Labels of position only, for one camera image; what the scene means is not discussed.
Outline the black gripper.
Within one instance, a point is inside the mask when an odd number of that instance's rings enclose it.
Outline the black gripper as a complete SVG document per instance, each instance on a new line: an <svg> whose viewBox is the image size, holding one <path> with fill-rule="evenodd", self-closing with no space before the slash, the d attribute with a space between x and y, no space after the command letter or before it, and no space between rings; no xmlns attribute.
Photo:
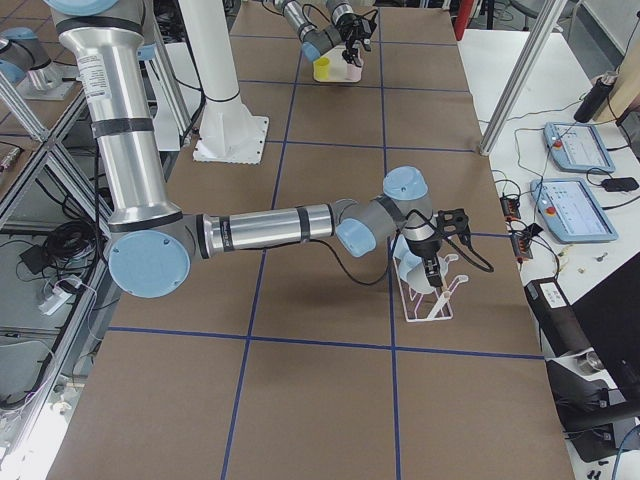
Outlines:
<svg viewBox="0 0 640 480"><path fill-rule="evenodd" d="M430 237L423 234L407 233L407 245L410 252L423 260L423 267L427 282L431 287L443 286L440 272L438 252L442 246L442 237L434 233Z"/></svg>
<svg viewBox="0 0 640 480"><path fill-rule="evenodd" d="M371 37L377 28L377 13L346 13L339 18L339 33L344 41L344 60L349 65L360 65L359 43L365 50L371 49Z"/></svg>

